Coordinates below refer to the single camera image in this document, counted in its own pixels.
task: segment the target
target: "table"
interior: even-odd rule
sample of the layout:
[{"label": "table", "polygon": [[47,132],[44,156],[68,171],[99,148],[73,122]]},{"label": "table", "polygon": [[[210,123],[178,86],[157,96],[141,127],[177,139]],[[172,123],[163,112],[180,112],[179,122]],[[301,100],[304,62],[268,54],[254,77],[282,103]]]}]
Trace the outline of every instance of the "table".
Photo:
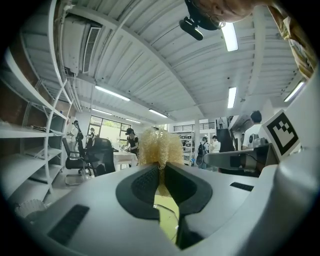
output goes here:
[{"label": "table", "polygon": [[138,163],[136,154],[129,152],[113,152],[113,163],[116,171],[118,165],[130,164],[135,167]]}]

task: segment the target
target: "white shirt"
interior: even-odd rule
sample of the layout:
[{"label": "white shirt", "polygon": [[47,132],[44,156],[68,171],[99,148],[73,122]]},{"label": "white shirt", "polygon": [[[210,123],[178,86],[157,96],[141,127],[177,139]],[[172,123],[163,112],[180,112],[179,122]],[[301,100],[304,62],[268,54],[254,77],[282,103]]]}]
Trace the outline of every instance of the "white shirt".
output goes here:
[{"label": "white shirt", "polygon": [[212,143],[212,147],[213,147],[212,153],[219,153],[220,152],[221,143],[216,140],[216,141],[214,141]]},{"label": "white shirt", "polygon": [[250,143],[250,141],[249,141],[250,136],[252,134],[259,134],[261,126],[262,126],[262,124],[254,124],[251,128],[249,128],[248,130],[245,131],[244,139],[243,139],[243,146],[245,146],[247,148],[252,148],[252,143]]}]

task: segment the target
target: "fluorescent light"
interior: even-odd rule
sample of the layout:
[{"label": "fluorescent light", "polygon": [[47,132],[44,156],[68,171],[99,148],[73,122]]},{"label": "fluorescent light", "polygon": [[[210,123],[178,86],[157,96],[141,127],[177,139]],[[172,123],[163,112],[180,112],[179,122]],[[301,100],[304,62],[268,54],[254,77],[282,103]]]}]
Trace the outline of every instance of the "fluorescent light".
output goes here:
[{"label": "fluorescent light", "polygon": [[290,99],[299,91],[299,89],[304,85],[304,82],[300,82],[296,88],[289,94],[288,97],[285,98],[284,102],[290,101]]},{"label": "fluorescent light", "polygon": [[237,87],[229,88],[228,109],[232,109],[235,104]]},{"label": "fluorescent light", "polygon": [[107,90],[107,89],[105,89],[105,88],[102,88],[102,87],[100,87],[100,86],[97,86],[97,85],[96,85],[95,88],[96,88],[97,90],[99,90],[99,91],[102,91],[102,92],[107,93],[107,94],[111,94],[111,95],[116,96],[116,97],[118,97],[118,98],[120,98],[120,99],[123,99],[123,100],[125,100],[125,101],[127,101],[127,102],[130,101],[129,98],[124,97],[124,96],[122,96],[122,95],[120,95],[120,94],[118,94],[118,93],[115,93],[115,92],[113,92],[113,91]]},{"label": "fluorescent light", "polygon": [[152,112],[152,113],[154,113],[154,114],[159,115],[160,117],[167,118],[167,116],[166,116],[166,115],[161,114],[161,113],[159,113],[159,112],[157,112],[157,111],[155,111],[155,110],[153,110],[153,109],[149,109],[149,111],[150,111],[150,112]]},{"label": "fluorescent light", "polygon": [[112,114],[108,113],[108,112],[104,112],[104,111],[101,111],[101,110],[98,110],[98,109],[95,109],[95,108],[92,108],[93,111],[97,111],[97,112],[100,112],[100,113],[104,113],[106,115],[109,115],[109,116],[112,116]]},{"label": "fluorescent light", "polygon": [[221,30],[227,51],[232,52],[238,50],[238,41],[234,24],[227,22]]},{"label": "fluorescent light", "polygon": [[128,119],[128,118],[126,118],[125,120],[128,120],[128,121],[130,121],[130,122],[135,122],[135,123],[141,124],[141,122],[138,122],[138,121],[135,121],[135,120],[131,120],[131,119]]}]

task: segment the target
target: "backpack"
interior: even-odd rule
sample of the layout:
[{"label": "backpack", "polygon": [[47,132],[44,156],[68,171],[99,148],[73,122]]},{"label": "backpack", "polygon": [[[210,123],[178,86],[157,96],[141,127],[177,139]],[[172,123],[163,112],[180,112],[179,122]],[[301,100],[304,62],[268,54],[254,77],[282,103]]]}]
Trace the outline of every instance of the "backpack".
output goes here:
[{"label": "backpack", "polygon": [[206,144],[207,142],[205,142],[205,143],[203,143],[203,144],[201,144],[200,143],[200,145],[199,145],[199,147],[198,147],[198,155],[200,155],[200,156],[204,156],[207,152],[206,152],[206,148],[205,148],[205,144]]}]

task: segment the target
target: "camera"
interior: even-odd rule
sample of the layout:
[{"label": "camera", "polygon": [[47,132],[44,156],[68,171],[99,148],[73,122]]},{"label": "camera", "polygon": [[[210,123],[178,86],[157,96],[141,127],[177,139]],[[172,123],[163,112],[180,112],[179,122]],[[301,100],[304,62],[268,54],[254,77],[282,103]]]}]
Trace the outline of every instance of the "camera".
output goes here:
[{"label": "camera", "polygon": [[198,26],[190,18],[185,17],[184,19],[181,19],[179,21],[179,26],[183,31],[187,32],[198,41],[204,39],[204,35],[197,29]]}]

